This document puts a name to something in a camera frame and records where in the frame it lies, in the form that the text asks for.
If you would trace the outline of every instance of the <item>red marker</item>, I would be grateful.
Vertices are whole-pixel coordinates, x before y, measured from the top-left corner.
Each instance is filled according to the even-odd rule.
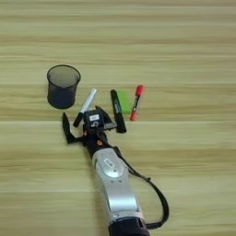
[[[131,116],[130,116],[131,121],[136,120],[136,112],[137,112],[137,108],[138,108],[138,105],[140,103],[140,98],[141,98],[141,95],[142,95],[143,91],[144,91],[144,86],[143,85],[139,85],[139,86],[136,87],[136,99],[135,99],[134,107],[133,107],[133,110],[132,110],[132,113],[131,113]]]

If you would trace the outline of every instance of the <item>pen cup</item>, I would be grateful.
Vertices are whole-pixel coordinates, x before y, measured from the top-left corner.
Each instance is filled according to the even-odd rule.
[[[81,78],[79,72],[70,65],[57,65],[48,71],[47,78],[48,102],[57,109],[73,106]]]

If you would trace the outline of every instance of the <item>black cable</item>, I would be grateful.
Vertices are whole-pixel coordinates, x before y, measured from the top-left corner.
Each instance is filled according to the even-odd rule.
[[[169,209],[169,205],[168,202],[166,200],[166,197],[164,196],[164,194],[161,192],[161,190],[151,181],[150,178],[146,177],[145,175],[140,174],[138,171],[136,171],[128,162],[127,160],[122,156],[122,153],[120,152],[118,147],[113,147],[112,145],[110,145],[106,140],[104,140],[104,138],[102,138],[102,136],[100,135],[100,130],[97,129],[96,130],[96,135],[97,138],[103,142],[103,144],[105,144],[108,148],[112,148],[114,149],[114,151],[116,152],[117,156],[126,164],[126,166],[129,169],[129,172],[131,174],[133,174],[136,177],[139,177],[141,179],[143,179],[144,181],[146,181],[147,183],[149,183],[151,185],[151,187],[154,189],[154,191],[157,193],[157,195],[159,196],[159,200],[161,202],[162,205],[162,210],[163,210],[163,216],[161,221],[158,222],[153,222],[153,223],[148,223],[147,228],[149,230],[154,230],[157,228],[160,228],[169,218],[170,215],[170,209]]]

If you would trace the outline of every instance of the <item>white marker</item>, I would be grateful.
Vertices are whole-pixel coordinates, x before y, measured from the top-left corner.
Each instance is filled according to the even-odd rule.
[[[77,115],[76,120],[73,123],[74,127],[78,127],[79,123],[81,122],[82,118],[83,118],[83,114],[84,112],[89,108],[90,104],[92,103],[95,94],[97,93],[97,90],[95,88],[93,88],[91,90],[91,92],[89,93],[84,105],[82,106],[81,111],[79,112],[79,114]]]

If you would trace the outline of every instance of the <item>red marker cap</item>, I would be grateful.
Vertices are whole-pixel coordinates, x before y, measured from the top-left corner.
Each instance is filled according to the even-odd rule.
[[[143,85],[137,86],[137,88],[136,88],[136,96],[141,96],[143,91],[144,91],[144,86]]]

